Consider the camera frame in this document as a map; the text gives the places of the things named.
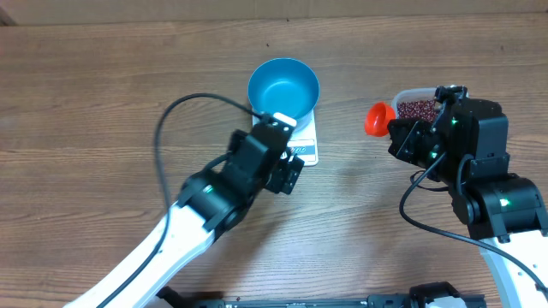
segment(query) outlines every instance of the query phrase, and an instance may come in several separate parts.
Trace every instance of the wooden table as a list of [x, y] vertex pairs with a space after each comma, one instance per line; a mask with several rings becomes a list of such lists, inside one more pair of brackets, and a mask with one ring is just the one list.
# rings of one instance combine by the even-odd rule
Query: wooden table
[[[151, 149], [163, 108], [192, 92], [245, 102], [249, 75], [280, 56], [320, 79], [319, 164], [290, 196], [263, 192], [169, 285], [250, 300], [449, 281], [500, 306], [476, 247], [400, 218], [417, 168], [363, 119], [404, 89], [466, 85], [502, 104], [511, 170], [548, 199], [547, 14], [0, 28], [0, 306], [59, 306], [111, 271], [164, 214]], [[218, 102], [181, 107], [164, 137], [174, 194], [250, 126]], [[446, 193], [415, 192], [408, 212], [468, 235]]]

